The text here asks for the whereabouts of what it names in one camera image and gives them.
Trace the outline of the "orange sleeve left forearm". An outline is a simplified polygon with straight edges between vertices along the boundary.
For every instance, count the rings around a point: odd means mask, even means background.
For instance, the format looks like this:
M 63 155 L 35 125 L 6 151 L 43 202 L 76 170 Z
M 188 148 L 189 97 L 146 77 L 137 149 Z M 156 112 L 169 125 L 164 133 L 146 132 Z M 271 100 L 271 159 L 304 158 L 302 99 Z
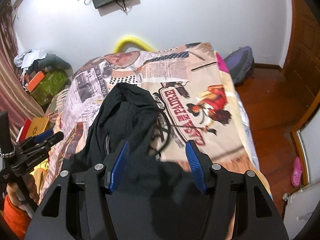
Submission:
M 14 234 L 20 239 L 24 240 L 28 226 L 31 222 L 31 218 L 28 214 L 14 206 L 8 195 L 5 197 L 3 217 L 8 226 L 14 232 Z

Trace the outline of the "left hand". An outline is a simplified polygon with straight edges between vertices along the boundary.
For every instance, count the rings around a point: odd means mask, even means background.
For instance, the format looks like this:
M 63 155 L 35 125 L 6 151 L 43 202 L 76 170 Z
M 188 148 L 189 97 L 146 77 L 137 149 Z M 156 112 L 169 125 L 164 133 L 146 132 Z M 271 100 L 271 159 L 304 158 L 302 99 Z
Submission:
M 7 183 L 7 194 L 13 206 L 25 211 L 27 204 L 31 207 L 38 207 L 39 194 L 35 178 L 31 174 L 26 174 L 17 178 L 15 182 Z

